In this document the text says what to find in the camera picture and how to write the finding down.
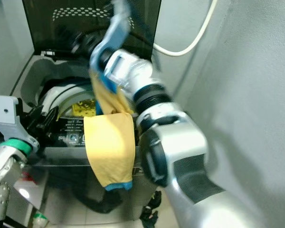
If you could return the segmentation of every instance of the washing machine drum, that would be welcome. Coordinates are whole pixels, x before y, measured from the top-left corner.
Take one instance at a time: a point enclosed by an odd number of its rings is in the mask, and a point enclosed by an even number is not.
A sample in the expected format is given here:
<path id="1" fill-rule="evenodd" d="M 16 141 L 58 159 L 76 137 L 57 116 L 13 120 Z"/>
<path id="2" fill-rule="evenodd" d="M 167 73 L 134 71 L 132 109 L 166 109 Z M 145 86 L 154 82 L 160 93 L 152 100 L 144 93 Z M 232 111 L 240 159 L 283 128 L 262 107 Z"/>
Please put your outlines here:
<path id="1" fill-rule="evenodd" d="M 58 116 L 95 116 L 95 96 L 91 81 L 79 79 L 65 81 L 49 89 L 40 99 L 42 112 L 47 114 L 58 106 Z"/>

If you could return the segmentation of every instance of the floor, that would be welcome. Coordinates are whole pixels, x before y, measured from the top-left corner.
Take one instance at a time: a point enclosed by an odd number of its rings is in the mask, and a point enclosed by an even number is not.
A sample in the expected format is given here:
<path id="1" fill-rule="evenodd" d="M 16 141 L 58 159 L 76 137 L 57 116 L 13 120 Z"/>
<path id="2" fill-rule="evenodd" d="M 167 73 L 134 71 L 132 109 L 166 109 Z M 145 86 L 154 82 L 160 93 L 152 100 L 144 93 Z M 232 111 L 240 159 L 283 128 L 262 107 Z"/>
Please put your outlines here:
<path id="1" fill-rule="evenodd" d="M 159 189 L 162 192 L 161 205 L 157 209 L 159 211 L 159 218 L 155 224 L 156 228 L 178 228 L 176 218 L 174 216 L 169 200 L 167 199 L 166 194 L 162 189 Z M 142 222 L 137 221 L 128 221 L 123 223 L 115 224 L 103 224 L 103 225 L 82 225 L 82 226 L 66 226 L 66 225 L 51 225 L 48 224 L 47 228 L 143 228 Z"/>

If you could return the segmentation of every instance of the yellow cloth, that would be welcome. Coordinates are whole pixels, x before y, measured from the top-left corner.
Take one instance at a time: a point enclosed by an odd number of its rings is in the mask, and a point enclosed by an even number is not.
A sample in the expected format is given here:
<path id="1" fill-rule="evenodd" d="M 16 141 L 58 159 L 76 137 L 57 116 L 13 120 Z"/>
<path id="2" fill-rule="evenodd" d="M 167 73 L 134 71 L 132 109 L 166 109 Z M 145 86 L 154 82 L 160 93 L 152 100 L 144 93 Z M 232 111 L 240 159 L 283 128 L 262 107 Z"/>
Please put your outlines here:
<path id="1" fill-rule="evenodd" d="M 96 75 L 91 75 L 91 79 L 94 94 L 105 115 L 84 117 L 89 163 L 103 187 L 130 182 L 135 158 L 133 119 L 128 113 L 131 109 L 121 93 L 109 92 Z"/>

